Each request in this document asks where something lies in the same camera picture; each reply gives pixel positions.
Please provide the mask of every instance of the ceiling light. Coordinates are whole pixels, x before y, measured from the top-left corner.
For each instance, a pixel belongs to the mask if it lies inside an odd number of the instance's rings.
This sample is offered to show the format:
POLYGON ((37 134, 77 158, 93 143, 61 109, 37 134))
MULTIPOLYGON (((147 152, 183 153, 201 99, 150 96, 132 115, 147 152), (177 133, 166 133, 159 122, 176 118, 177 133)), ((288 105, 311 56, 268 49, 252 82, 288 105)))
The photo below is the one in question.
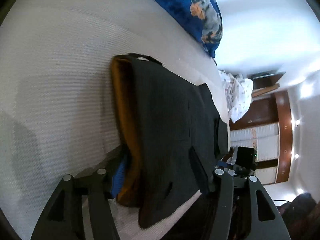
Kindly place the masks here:
POLYGON ((312 95, 313 84, 304 84, 301 87, 301 98, 306 98, 312 95))
POLYGON ((297 192, 298 192, 298 194, 300 195, 300 194, 302 194, 304 191, 303 191, 302 188, 298 188, 298 189, 297 189, 297 192))

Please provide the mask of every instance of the black fabric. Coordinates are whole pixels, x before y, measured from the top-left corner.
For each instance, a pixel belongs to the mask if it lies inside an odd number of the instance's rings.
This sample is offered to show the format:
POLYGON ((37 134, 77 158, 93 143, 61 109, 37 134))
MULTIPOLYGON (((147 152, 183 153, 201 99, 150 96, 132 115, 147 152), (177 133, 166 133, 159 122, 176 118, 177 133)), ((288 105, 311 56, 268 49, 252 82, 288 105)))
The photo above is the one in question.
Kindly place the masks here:
POLYGON ((285 203, 280 207, 285 209, 282 219, 285 225, 290 227, 294 222, 303 220, 314 209, 316 201, 310 193, 303 193, 297 196, 291 203, 285 203))
POLYGON ((201 195, 161 240, 208 239, 217 203, 217 196, 206 198, 201 195))
POLYGON ((205 173, 202 163, 199 160, 199 157, 193 147, 191 147, 189 150, 189 161, 190 161, 191 169, 196 178, 196 182, 200 192, 203 195, 208 195, 209 194, 208 176, 205 173))
POLYGON ((216 157, 228 152, 227 124, 206 84, 198 87, 159 64, 126 58, 134 73, 142 139, 145 193, 139 224, 148 228, 199 189, 188 156, 191 147, 202 164, 202 176, 212 176, 216 157))
POLYGON ((21 240, 0 208, 0 239, 21 240))

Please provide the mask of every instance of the brown lining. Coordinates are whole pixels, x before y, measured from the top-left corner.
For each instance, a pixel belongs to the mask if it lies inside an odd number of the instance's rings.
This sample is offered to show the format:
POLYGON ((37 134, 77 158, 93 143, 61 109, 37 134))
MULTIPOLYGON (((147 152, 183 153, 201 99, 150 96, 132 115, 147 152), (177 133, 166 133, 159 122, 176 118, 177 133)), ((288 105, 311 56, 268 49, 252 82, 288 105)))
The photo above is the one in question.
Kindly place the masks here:
POLYGON ((124 184, 117 196, 121 205, 136 205, 141 174, 141 143, 138 127, 137 102, 132 66, 129 60, 114 57, 111 75, 119 125, 125 143, 131 152, 131 163, 124 184))

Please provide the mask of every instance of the patterned pillowcase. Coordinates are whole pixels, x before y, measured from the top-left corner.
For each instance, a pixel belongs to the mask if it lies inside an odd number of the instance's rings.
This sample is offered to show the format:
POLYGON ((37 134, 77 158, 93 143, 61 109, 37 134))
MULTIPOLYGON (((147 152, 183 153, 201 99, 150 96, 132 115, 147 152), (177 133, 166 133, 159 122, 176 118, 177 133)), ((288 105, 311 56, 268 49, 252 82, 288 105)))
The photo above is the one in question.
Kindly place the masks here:
POLYGON ((216 0, 155 0, 204 50, 215 57, 223 34, 222 17, 216 0))

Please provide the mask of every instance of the white bedsheet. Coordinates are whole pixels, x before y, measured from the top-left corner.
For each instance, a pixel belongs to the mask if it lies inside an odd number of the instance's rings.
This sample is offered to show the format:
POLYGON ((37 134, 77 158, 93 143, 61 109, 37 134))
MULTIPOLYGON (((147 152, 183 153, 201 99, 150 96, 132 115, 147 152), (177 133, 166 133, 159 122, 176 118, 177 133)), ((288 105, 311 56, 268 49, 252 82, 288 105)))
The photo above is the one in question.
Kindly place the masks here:
POLYGON ((214 61, 153 0, 17 0, 3 22, 0 206, 23 240, 63 174, 96 166, 120 144, 108 64, 129 52, 207 83, 228 122, 214 61))

